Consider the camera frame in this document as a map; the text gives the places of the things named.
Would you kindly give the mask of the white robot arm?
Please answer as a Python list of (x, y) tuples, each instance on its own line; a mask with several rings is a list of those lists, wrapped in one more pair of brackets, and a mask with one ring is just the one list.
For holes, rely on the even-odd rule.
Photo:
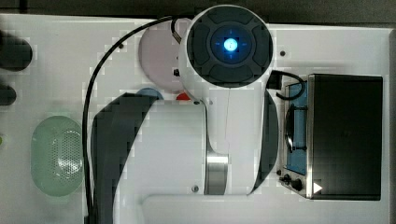
[(146, 224), (143, 206), (154, 197), (251, 201), (276, 164), (273, 51), (249, 9), (221, 5), (195, 16), (178, 53), (187, 101), (125, 93), (95, 116), (88, 224)]

